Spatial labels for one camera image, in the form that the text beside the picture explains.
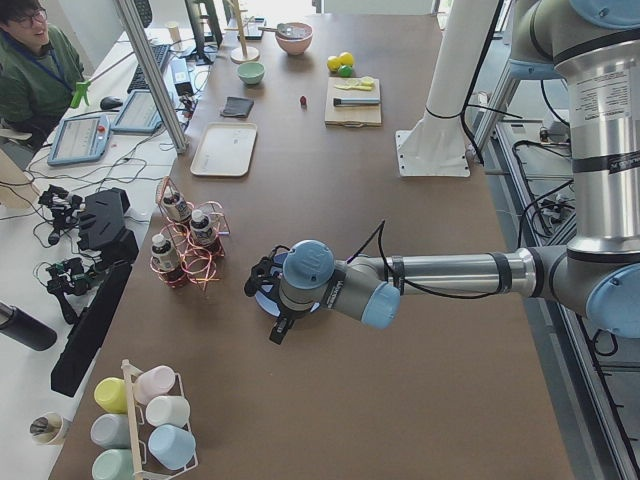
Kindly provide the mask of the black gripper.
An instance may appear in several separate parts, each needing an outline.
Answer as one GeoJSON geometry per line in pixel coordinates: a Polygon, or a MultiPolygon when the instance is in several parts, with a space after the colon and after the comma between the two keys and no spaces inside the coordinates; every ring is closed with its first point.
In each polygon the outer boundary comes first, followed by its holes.
{"type": "Polygon", "coordinates": [[[294,324],[294,316],[281,314],[271,330],[269,340],[275,344],[281,344],[294,324]]]}

